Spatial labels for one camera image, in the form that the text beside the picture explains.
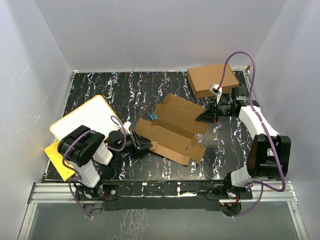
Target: white enclosure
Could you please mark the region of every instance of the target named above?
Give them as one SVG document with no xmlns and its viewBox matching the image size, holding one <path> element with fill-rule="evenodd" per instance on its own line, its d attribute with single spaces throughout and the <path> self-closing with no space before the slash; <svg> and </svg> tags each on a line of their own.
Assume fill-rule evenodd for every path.
<svg viewBox="0 0 320 240">
<path fill-rule="evenodd" d="M 240 49 L 256 56 L 285 0 L 35 2 L 73 70 L 116 72 L 186 70 Z"/>
<path fill-rule="evenodd" d="M 0 8 L 1 239 L 19 234 L 72 71 L 186 70 L 224 62 L 235 51 L 256 58 L 255 97 L 272 127 L 291 138 L 286 179 L 310 239 L 320 236 L 320 3 L 2 0 Z M 251 64 L 246 56 L 230 63 Z"/>
<path fill-rule="evenodd" d="M 33 0 L 0 1 L 0 238 L 16 239 L 72 70 Z"/>
</svg>

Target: cardboard flap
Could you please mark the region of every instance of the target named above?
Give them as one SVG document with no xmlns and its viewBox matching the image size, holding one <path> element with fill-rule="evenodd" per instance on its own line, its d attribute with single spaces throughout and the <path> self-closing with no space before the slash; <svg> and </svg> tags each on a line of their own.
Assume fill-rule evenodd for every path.
<svg viewBox="0 0 320 240">
<path fill-rule="evenodd" d="M 155 146 L 156 147 L 154 149 L 149 148 L 155 154 L 159 154 L 167 159 L 177 162 L 178 164 L 182 164 L 185 166 L 188 165 L 190 160 L 189 156 L 184 156 L 176 151 L 173 151 L 167 147 L 161 146 L 157 143 L 155 143 Z"/>
<path fill-rule="evenodd" d="M 201 159 L 204 157 L 205 151 L 206 151 L 206 148 L 199 143 L 196 145 L 196 147 L 193 148 L 192 155 L 190 157 L 197 164 L 200 164 Z"/>
<path fill-rule="evenodd" d="M 187 129 L 176 127 L 176 126 L 164 121 L 164 119 L 162 119 L 162 118 L 153 120 L 151 125 L 152 126 L 159 126 L 163 129 L 169 130 L 170 132 L 178 134 L 186 139 L 190 139 L 190 140 L 197 139 L 196 135 L 193 132 L 191 132 Z"/>
<path fill-rule="evenodd" d="M 188 101 L 182 97 L 176 96 L 172 93 L 168 94 L 164 98 L 163 103 L 168 105 L 174 105 L 177 108 L 187 110 L 191 114 L 191 116 L 194 116 L 194 118 L 196 118 L 199 114 L 206 110 L 203 106 Z"/>
<path fill-rule="evenodd" d="M 157 141 L 151 141 L 152 147 L 149 148 L 149 150 L 155 150 L 157 148 L 158 142 Z"/>
<path fill-rule="evenodd" d="M 153 128 L 151 126 L 151 124 L 152 124 L 151 121 L 140 118 L 135 126 L 135 132 L 137 134 L 149 139 L 150 141 L 153 141 L 152 135 L 156 129 Z"/>
<path fill-rule="evenodd" d="M 197 142 L 198 142 L 198 138 L 197 138 L 197 136 L 194 134 L 193 137 L 192 137 L 192 139 L 191 139 L 191 143 L 192 143 L 192 144 L 196 144 Z"/>
<path fill-rule="evenodd" d="M 159 103 L 155 106 L 154 114 L 163 121 L 178 128 L 186 129 L 197 134 L 206 134 L 210 125 L 206 122 L 196 121 L 196 117 L 201 114 L 205 108 L 198 105 L 196 106 L 197 111 L 192 111 L 191 107 L 188 108 L 185 106 L 181 108 L 181 106 L 176 103 Z"/>
</svg>

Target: yellow sheet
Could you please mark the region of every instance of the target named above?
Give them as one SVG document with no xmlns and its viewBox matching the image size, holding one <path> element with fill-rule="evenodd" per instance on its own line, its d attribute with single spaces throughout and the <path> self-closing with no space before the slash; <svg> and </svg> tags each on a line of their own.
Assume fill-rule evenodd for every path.
<svg viewBox="0 0 320 240">
<path fill-rule="evenodd" d="M 54 165 L 54 167 L 56 168 L 56 170 L 58 171 L 62 179 L 66 181 L 75 174 L 75 171 L 72 171 L 63 165 L 62 163 L 63 156 L 58 152 L 58 144 L 59 144 L 59 141 L 55 141 L 46 149 L 44 149 L 44 151 L 48 155 L 49 159 L 51 160 L 52 164 Z"/>
</svg>

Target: black marble tabletop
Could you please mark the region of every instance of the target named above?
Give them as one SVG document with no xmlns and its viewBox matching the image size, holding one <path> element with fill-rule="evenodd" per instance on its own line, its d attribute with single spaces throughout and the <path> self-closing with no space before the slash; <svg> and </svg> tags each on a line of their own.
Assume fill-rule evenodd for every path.
<svg viewBox="0 0 320 240">
<path fill-rule="evenodd" d="M 76 73 L 67 99 L 64 115 L 96 95 L 102 95 L 122 122 L 130 121 L 135 129 L 139 118 L 150 120 L 155 105 L 167 94 L 175 94 L 207 107 L 207 98 L 195 99 L 186 71 L 169 72 L 89 72 Z M 246 81 L 242 71 L 234 72 L 241 85 Z M 252 139 L 237 117 L 221 117 L 212 123 L 205 135 L 198 134 L 206 147 L 200 164 L 190 160 L 183 166 L 148 152 L 140 157 L 119 155 L 108 166 L 95 164 L 103 180 L 187 181 L 221 180 L 227 173 L 246 164 Z M 42 182 L 63 181 L 50 162 Z"/>
</svg>

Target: cardboard box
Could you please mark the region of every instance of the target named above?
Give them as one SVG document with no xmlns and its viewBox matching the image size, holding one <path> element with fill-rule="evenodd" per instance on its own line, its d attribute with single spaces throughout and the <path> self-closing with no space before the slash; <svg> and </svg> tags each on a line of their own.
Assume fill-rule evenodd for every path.
<svg viewBox="0 0 320 240">
<path fill-rule="evenodd" d="M 212 97 L 214 94 L 209 91 L 212 84 L 219 84 L 224 71 L 224 63 L 189 68 L 186 77 L 190 83 L 195 98 Z M 229 64 L 225 69 L 222 82 L 222 93 L 231 93 L 232 88 L 239 85 L 239 82 L 231 70 Z"/>
<path fill-rule="evenodd" d="M 163 103 L 155 106 L 153 113 L 159 119 L 140 118 L 135 132 L 152 142 L 152 152 L 182 165 L 188 165 L 190 159 L 199 164 L 206 148 L 198 142 L 196 134 L 206 134 L 209 124 L 196 121 L 196 117 L 204 110 L 202 106 L 169 94 Z"/>
</svg>

